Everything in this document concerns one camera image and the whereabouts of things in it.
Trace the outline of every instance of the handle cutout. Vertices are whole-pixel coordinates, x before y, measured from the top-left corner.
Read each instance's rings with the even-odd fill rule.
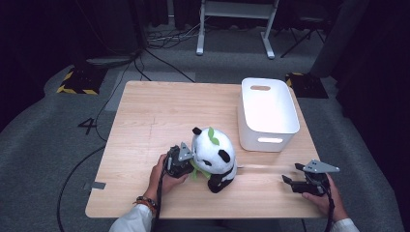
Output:
[[[268,137],[259,137],[257,139],[258,142],[265,142],[265,143],[281,143],[283,139],[281,138],[268,138]]]
[[[269,86],[264,86],[264,85],[252,85],[250,86],[251,90],[259,90],[259,91],[269,91],[271,90],[271,87]]]

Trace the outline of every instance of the panda eye patch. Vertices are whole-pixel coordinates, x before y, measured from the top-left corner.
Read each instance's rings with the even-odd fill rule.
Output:
[[[204,162],[205,162],[205,164],[206,164],[206,165],[208,165],[208,166],[212,166],[212,164],[211,164],[209,161],[204,160]]]

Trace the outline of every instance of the white plastic bin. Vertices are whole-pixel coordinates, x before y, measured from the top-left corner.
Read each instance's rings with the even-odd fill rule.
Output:
[[[287,85],[276,79],[245,78],[238,104],[238,128],[244,149],[282,151],[300,128]]]

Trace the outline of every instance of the panda head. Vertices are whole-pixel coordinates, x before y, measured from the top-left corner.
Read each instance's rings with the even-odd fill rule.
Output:
[[[235,162],[235,151],[229,138],[220,130],[194,128],[191,150],[193,161],[204,171],[223,174]]]

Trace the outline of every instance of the hand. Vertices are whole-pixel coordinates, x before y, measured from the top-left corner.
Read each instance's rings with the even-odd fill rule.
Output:
[[[157,165],[153,166],[150,176],[150,184],[148,185],[147,190],[144,193],[145,197],[148,197],[157,202],[157,188],[158,183],[161,177],[163,161],[166,158],[166,154],[160,156]],[[175,186],[180,185],[187,180],[188,174],[180,177],[179,179],[170,177],[168,174],[165,174],[162,178],[162,195],[169,193]]]
[[[335,186],[335,183],[330,175],[328,175],[328,179],[329,184],[331,186],[332,198],[335,202],[333,221],[337,222],[339,220],[349,218],[349,216],[346,213],[346,210],[344,209],[343,202],[341,201],[340,193],[338,192],[338,189]],[[316,196],[308,192],[304,192],[302,193],[302,196],[310,202],[312,202],[313,204],[315,204],[317,208],[319,208],[320,212],[322,212],[323,214],[327,215],[329,213],[328,195],[325,194],[323,196]]]

